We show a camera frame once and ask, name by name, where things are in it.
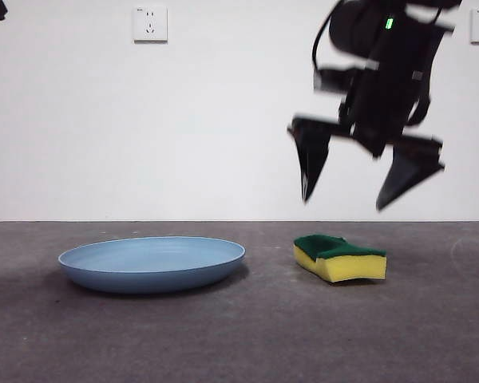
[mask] green scouring pad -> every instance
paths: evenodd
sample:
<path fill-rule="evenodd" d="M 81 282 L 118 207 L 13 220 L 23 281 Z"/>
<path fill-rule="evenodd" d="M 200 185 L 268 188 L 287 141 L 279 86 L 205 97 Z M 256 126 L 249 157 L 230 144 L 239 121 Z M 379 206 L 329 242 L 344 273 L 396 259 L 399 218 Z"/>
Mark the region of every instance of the green scouring pad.
<path fill-rule="evenodd" d="M 357 247 L 344 238 L 308 235 L 295 239 L 296 262 L 328 282 L 385 279 L 386 252 Z"/>

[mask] gray floor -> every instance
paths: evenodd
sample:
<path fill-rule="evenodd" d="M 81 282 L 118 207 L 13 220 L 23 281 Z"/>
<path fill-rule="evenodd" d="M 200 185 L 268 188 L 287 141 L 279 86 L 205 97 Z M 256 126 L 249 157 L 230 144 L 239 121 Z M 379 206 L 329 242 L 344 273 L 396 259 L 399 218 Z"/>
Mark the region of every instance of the gray floor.
<path fill-rule="evenodd" d="M 385 282 L 331 285 L 292 240 L 388 251 Z M 57 264 L 107 239 L 202 235 L 242 267 L 179 294 L 84 290 Z M 479 223 L 0 223 L 0 382 L 479 382 Z"/>

